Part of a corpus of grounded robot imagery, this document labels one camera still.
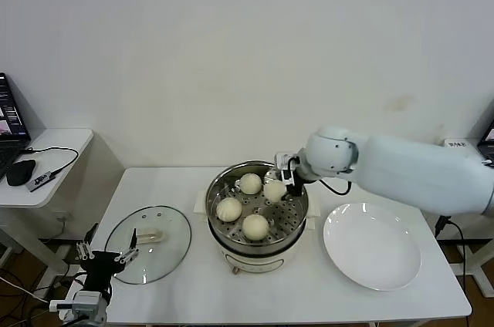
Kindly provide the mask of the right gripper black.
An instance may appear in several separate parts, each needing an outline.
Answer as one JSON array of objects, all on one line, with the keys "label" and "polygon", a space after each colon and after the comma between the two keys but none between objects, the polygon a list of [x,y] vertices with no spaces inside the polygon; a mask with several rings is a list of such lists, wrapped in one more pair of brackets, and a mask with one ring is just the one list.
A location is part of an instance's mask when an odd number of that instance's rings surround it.
[{"label": "right gripper black", "polygon": [[289,168],[289,183],[286,187],[286,196],[290,198],[302,197],[303,186],[306,181],[297,173],[295,167]]}]

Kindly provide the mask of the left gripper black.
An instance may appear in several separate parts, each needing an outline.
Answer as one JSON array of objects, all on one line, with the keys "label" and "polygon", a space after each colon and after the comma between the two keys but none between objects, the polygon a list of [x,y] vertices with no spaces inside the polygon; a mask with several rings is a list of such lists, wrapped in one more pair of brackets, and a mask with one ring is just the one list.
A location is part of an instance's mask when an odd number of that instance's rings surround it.
[{"label": "left gripper black", "polygon": [[110,287],[112,276],[122,271],[122,265],[133,261],[138,256],[137,229],[133,230],[128,251],[120,255],[107,251],[92,252],[90,243],[97,227],[98,223],[95,223],[86,232],[83,240],[76,243],[76,250],[80,260],[83,261],[83,270],[86,272],[83,290],[106,292]]}]

